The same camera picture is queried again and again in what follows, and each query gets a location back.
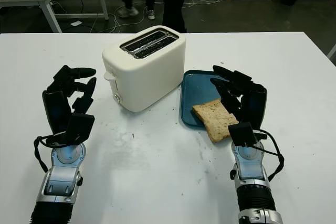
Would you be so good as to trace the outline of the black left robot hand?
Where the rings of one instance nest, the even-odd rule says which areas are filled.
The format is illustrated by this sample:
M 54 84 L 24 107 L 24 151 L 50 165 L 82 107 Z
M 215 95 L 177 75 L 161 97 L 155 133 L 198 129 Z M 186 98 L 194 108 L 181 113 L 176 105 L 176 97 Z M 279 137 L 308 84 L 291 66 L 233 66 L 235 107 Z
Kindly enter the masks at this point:
M 53 82 L 42 92 L 42 99 L 54 134 L 69 132 L 81 136 L 90 134 L 95 117 L 87 111 L 93 103 L 97 78 L 96 69 L 71 68 L 64 65 L 54 75 Z

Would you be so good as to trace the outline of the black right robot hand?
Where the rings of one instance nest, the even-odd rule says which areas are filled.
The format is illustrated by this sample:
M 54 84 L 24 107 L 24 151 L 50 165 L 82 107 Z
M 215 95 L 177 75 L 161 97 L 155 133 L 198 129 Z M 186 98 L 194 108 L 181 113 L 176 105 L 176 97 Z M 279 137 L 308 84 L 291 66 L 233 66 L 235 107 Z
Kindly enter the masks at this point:
M 219 93 L 224 108 L 239 123 L 249 122 L 252 129 L 260 129 L 266 109 L 267 89 L 237 70 L 230 71 L 217 65 L 213 66 L 213 70 L 220 78 L 211 78 L 211 83 Z

